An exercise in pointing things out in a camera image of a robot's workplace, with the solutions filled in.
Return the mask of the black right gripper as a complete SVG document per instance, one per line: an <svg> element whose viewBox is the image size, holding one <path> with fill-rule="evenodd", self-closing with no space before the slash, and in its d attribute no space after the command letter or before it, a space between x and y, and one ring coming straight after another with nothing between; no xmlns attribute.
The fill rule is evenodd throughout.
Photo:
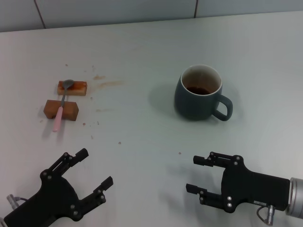
<svg viewBox="0 0 303 227"><path fill-rule="evenodd" d="M186 191L199 195L201 205L233 213L241 203L274 206L284 211L288 205L290 180L250 171L241 156L229 156L210 152L207 158L194 156L193 162L201 166L224 167L221 193L208 192L192 184L186 184Z"/></svg>

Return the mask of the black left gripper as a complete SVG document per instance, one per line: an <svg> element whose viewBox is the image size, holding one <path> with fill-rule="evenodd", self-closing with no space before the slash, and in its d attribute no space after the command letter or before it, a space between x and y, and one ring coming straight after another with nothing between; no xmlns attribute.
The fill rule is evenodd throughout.
<svg viewBox="0 0 303 227"><path fill-rule="evenodd" d="M60 218L80 221L93 209L106 202L104 191L113 185L109 176L90 195L79 200L73 187L62 175L89 156L83 148L72 156L65 152L52 166L55 175L40 174L40 190L4 218L8 227L48 227Z"/></svg>

